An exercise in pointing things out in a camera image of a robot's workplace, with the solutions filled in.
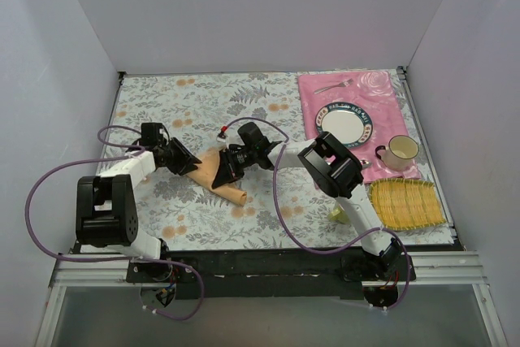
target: white mug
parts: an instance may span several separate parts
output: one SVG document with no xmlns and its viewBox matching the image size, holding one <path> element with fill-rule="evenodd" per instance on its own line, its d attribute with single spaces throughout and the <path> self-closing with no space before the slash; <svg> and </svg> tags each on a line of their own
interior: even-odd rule
<svg viewBox="0 0 520 347">
<path fill-rule="evenodd" d="M 380 150 L 385 150 L 383 155 L 378 154 Z M 388 143 L 388 147 L 380 145 L 375 149 L 375 156 L 394 171 L 406 171 L 418 153 L 419 145 L 408 136 L 395 136 Z"/>
</svg>

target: fork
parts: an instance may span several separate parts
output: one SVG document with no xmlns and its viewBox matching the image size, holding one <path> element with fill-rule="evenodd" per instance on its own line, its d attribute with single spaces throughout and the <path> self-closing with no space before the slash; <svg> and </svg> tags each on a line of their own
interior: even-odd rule
<svg viewBox="0 0 520 347">
<path fill-rule="evenodd" d="M 322 89 L 317 89 L 314 91 L 314 93 L 322 93 L 323 91 L 327 91 L 328 89 L 333 89 L 335 87 L 347 87 L 348 85 L 351 85 L 354 80 L 348 79 L 347 81 L 342 81 L 341 83 L 338 83 L 337 85 L 328 85 L 327 87 L 323 87 Z"/>
</svg>

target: mug handle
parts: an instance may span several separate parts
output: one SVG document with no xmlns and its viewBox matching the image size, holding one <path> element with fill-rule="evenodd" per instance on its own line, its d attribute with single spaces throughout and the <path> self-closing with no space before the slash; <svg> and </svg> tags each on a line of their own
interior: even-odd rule
<svg viewBox="0 0 520 347">
<path fill-rule="evenodd" d="M 387 147 L 384 146 L 384 145 L 380 145 L 380 146 L 378 146 L 378 147 L 375 149 L 375 156 L 376 156 L 379 160 L 382 160 L 383 158 L 381 158 L 381 156 L 378 154 L 378 152 L 379 152 L 380 150 L 386 150 L 386 149 L 387 149 Z"/>
</svg>

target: plate rim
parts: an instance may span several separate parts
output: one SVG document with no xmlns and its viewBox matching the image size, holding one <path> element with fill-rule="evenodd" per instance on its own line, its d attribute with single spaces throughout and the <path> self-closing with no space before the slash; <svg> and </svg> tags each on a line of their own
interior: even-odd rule
<svg viewBox="0 0 520 347">
<path fill-rule="evenodd" d="M 364 120 L 363 117 L 361 117 L 361 115 L 359 113 L 357 113 L 356 111 L 350 110 L 351 107 L 354 107 L 354 109 L 358 109 L 359 111 L 364 113 L 366 115 L 366 120 Z M 356 105 L 355 103 L 350 103 L 350 102 L 331 102 L 331 103 L 328 103 L 325 106 L 322 106 L 318 110 L 318 112 L 316 113 L 316 116 L 314 117 L 314 125 L 316 126 L 316 130 L 318 131 L 318 134 L 320 134 L 322 132 L 326 132 L 325 130 L 323 130 L 322 125 L 318 124 L 319 114 L 320 114 L 320 112 L 324 108 L 327 109 L 327 113 L 326 114 L 330 113 L 331 111 L 348 111 L 349 113 L 355 114 L 362 121 L 363 127 L 364 127 L 363 135 L 358 140 L 356 140 L 355 142 L 350 142 L 348 144 L 343 144 L 342 143 L 345 147 L 347 147 L 349 149 L 357 148 L 357 147 L 359 147 L 361 145 L 366 144 L 370 140 L 370 138 L 372 137 L 372 133 L 374 132 L 374 123 L 372 122 L 372 118 L 366 112 L 365 109 L 363 109 L 362 107 Z M 370 127 L 370 132 L 368 133 L 368 136 L 366 136 L 364 141 L 359 141 L 359 140 L 361 140 L 363 138 L 363 136 L 366 135 L 367 126 Z"/>
</svg>

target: gray floor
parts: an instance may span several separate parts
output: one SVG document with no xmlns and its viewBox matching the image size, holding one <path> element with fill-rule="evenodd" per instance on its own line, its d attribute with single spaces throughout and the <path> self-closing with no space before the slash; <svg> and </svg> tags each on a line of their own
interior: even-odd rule
<svg viewBox="0 0 520 347">
<path fill-rule="evenodd" d="M 335 298 L 213 298 L 187 323 L 143 311 L 138 294 L 69 288 L 53 345 L 490 345 L 471 286 L 412 286 L 387 314 Z M 170 306 L 186 313 L 193 302 Z"/>
</svg>

